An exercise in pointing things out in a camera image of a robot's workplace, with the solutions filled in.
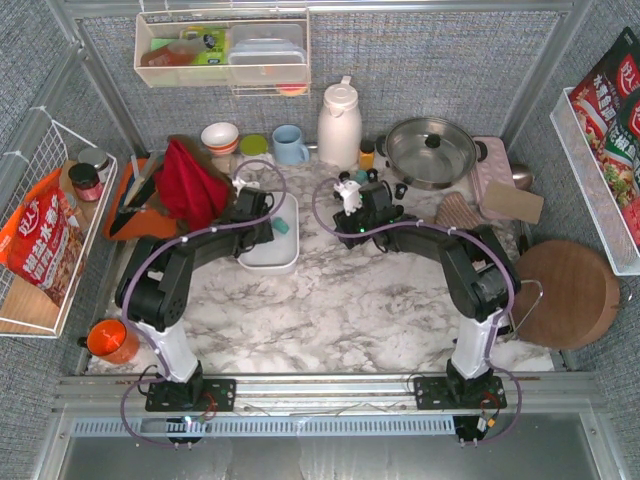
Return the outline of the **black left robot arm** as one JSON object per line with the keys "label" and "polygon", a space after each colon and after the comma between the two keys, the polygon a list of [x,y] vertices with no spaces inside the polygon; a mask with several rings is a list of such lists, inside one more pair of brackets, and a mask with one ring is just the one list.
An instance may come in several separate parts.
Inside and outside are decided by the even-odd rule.
{"label": "black left robot arm", "polygon": [[162,380],[149,386],[148,406],[186,410],[205,398],[202,364],[188,345],[183,322],[193,272],[273,241],[269,216],[278,205],[273,193],[244,187],[227,219],[172,240],[138,240],[115,303],[160,362]]}

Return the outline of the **pink striped cloth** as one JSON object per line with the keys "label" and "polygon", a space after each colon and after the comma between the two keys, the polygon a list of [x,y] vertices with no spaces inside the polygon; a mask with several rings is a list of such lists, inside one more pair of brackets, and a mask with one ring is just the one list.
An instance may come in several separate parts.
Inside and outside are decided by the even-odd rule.
{"label": "pink striped cloth", "polygon": [[435,223],[445,227],[471,230],[483,223],[482,218],[459,192],[446,195],[439,204]]}

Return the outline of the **white storage basket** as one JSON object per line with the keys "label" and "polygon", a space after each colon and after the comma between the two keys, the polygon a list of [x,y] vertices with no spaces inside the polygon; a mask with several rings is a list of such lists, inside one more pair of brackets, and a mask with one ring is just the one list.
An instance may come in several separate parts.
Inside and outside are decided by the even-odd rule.
{"label": "white storage basket", "polygon": [[272,228],[273,241],[259,244],[239,256],[238,263],[250,273],[284,275],[295,270],[300,250],[299,205],[295,196],[287,193],[283,205],[273,217],[284,219],[290,230],[286,235],[281,235]]}

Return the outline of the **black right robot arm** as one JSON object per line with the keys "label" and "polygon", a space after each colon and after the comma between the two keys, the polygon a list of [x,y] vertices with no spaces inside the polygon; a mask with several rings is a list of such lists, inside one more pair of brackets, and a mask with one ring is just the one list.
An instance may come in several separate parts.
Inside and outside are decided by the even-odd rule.
{"label": "black right robot arm", "polygon": [[491,349],[521,281],[488,225],[471,230],[429,224],[404,212],[381,182],[332,184],[342,200],[332,230],[349,249],[369,240],[384,253],[411,253],[440,263],[449,295],[462,315],[457,343],[446,367],[456,403],[489,389]]}

